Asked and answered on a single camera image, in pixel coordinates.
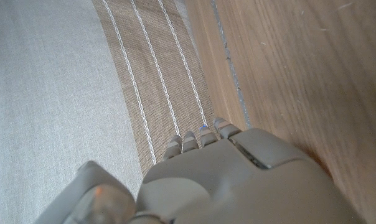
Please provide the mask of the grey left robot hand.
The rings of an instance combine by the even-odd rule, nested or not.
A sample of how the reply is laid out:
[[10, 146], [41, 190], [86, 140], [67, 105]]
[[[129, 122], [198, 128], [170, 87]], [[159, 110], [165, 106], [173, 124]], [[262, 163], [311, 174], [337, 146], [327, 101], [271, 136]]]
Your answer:
[[262, 129], [222, 118], [174, 136], [136, 197], [94, 161], [38, 223], [362, 223], [311, 157]]

